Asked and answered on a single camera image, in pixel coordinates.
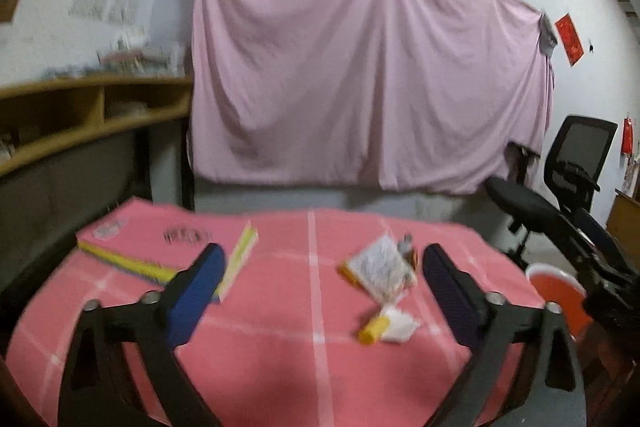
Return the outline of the black office chair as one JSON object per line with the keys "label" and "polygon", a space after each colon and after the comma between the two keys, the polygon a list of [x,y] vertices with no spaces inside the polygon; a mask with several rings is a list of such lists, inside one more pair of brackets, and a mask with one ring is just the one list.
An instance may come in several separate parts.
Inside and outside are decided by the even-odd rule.
{"label": "black office chair", "polygon": [[491,176],[484,182],[490,199],[513,218],[510,230],[546,236],[575,269],[586,291],[599,286],[625,297],[639,272],[611,234],[591,216],[599,176],[616,135],[615,122],[568,116],[544,161],[544,184],[551,204],[524,184]]}

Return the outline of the red paper on wall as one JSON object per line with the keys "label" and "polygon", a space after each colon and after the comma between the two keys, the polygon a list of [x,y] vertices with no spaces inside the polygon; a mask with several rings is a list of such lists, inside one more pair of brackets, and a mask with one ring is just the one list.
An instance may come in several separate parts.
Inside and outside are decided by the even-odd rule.
{"label": "red paper on wall", "polygon": [[565,14],[554,23],[570,66],[575,66],[584,56],[585,51],[579,39],[570,14]]}

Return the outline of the large pink hanging sheet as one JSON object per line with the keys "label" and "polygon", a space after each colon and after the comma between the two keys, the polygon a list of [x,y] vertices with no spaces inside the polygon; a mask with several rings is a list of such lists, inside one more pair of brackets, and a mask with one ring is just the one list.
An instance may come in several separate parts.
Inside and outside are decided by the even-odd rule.
{"label": "large pink hanging sheet", "polygon": [[474,193],[544,142],[540,20],[522,0],[194,0],[194,171]]}

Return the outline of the red plastic trash bucket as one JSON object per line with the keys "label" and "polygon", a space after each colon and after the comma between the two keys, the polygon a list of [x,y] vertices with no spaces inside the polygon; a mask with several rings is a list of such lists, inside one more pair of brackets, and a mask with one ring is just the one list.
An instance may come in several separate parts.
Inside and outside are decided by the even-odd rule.
{"label": "red plastic trash bucket", "polygon": [[532,263],[525,275],[544,300],[553,301],[562,308],[572,337],[580,343],[592,323],[582,306],[585,288],[573,275],[547,263]]}

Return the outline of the white printed snack wrapper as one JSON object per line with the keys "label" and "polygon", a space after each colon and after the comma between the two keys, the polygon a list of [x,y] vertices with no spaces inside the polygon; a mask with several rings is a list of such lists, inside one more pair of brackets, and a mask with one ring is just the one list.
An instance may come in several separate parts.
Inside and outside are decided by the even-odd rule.
{"label": "white printed snack wrapper", "polygon": [[338,266],[338,272],[350,283],[367,291],[380,305],[395,301],[418,281],[416,271],[388,234],[344,261]]}

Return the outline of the wooden cabinet at right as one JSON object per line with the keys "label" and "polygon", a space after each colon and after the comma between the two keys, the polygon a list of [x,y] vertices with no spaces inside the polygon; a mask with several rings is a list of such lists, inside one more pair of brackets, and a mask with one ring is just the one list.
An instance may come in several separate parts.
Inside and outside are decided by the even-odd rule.
{"label": "wooden cabinet at right", "polygon": [[640,253],[640,206],[621,191],[616,190],[613,206],[606,221],[606,229],[634,260]]}

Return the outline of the pink plaid tablecloth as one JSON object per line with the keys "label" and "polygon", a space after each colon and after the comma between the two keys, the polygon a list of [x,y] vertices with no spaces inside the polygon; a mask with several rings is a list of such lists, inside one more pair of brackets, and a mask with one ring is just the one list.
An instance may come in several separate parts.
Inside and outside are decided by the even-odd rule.
{"label": "pink plaid tablecloth", "polygon": [[541,303],[513,263],[462,225],[326,209],[233,217],[250,220],[258,242],[177,352],[227,426],[420,426],[431,416],[469,353],[424,283],[400,302],[422,323],[410,340],[358,343],[378,307],[337,268],[382,235],[442,245],[485,291]]}

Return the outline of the white tissue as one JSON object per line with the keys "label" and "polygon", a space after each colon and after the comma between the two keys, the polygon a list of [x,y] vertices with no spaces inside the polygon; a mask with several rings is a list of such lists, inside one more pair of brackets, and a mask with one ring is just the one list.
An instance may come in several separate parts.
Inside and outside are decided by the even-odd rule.
{"label": "white tissue", "polygon": [[393,306],[383,307],[380,317],[388,322],[380,337],[384,343],[406,343],[422,325],[410,313]]}

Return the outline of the curved wooden shelf desk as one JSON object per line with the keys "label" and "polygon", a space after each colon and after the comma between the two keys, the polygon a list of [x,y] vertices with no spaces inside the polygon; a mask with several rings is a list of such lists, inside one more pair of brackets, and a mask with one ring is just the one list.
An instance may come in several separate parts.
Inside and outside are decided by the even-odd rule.
{"label": "curved wooden shelf desk", "polygon": [[190,115],[189,77],[91,75],[1,89],[1,174],[115,134]]}

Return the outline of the yellow cylindrical tube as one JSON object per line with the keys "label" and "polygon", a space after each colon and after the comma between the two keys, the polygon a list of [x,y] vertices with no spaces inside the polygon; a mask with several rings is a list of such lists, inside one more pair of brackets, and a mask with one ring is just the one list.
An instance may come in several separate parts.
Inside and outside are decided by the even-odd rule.
{"label": "yellow cylindrical tube", "polygon": [[363,326],[358,332],[358,341],[363,346],[370,346],[380,341],[390,327],[390,319],[386,315],[378,314]]}

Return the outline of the paper pile on shelf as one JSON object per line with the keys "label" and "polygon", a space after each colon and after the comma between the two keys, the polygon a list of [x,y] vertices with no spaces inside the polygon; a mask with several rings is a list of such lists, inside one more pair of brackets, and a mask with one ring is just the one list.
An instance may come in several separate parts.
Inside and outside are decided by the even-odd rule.
{"label": "paper pile on shelf", "polygon": [[183,77],[186,75],[186,45],[179,41],[145,41],[136,46],[120,40],[114,49],[96,52],[87,64],[47,69],[42,79],[82,78],[91,75],[136,77]]}

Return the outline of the pink and yellow book stack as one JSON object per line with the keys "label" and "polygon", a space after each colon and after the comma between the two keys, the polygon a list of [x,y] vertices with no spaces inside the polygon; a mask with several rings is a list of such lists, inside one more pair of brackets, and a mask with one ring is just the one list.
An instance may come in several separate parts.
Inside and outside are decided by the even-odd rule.
{"label": "pink and yellow book stack", "polygon": [[250,259],[259,235],[250,220],[196,213],[132,198],[76,234],[77,246],[110,265],[167,285],[211,243],[224,251],[224,276],[213,293],[220,303]]}

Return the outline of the red fire extinguisher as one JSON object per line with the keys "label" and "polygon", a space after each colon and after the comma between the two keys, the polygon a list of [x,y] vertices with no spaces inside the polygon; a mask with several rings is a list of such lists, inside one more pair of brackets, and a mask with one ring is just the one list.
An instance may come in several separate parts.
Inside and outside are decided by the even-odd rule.
{"label": "red fire extinguisher", "polygon": [[620,153],[624,156],[631,156],[634,153],[634,121],[629,116],[623,122]]}

